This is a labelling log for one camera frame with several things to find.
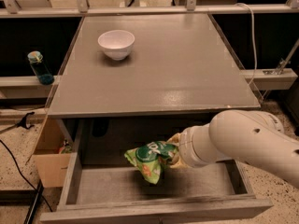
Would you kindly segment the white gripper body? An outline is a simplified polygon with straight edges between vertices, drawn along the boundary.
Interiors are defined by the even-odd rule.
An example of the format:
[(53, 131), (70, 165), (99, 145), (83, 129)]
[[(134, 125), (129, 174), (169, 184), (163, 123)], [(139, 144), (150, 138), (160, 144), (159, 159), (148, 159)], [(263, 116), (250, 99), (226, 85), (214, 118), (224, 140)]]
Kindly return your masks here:
[(185, 129), (178, 142), (179, 156), (192, 168), (200, 168), (217, 161), (217, 149), (209, 137), (209, 125)]

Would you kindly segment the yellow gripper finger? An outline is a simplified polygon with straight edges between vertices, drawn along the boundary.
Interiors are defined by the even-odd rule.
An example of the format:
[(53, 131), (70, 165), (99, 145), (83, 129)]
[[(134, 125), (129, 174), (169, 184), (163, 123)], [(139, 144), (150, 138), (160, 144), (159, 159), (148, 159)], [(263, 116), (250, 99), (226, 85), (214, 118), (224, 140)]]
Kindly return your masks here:
[(179, 140), (180, 140), (180, 133), (176, 133), (167, 140), (167, 143), (177, 145), (179, 143)]
[(170, 168), (172, 169), (181, 169), (186, 168), (187, 164), (183, 161), (178, 153), (175, 154), (173, 159), (170, 162)]

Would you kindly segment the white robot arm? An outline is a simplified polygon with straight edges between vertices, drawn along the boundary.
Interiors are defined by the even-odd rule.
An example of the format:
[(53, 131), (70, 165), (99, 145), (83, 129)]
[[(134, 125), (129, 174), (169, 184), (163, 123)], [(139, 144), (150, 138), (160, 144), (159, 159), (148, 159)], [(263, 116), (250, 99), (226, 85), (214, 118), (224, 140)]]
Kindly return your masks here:
[(268, 112), (222, 111), (208, 124), (188, 127), (171, 141), (178, 147), (174, 168), (235, 160), (299, 188), (299, 142), (287, 136), (280, 120)]

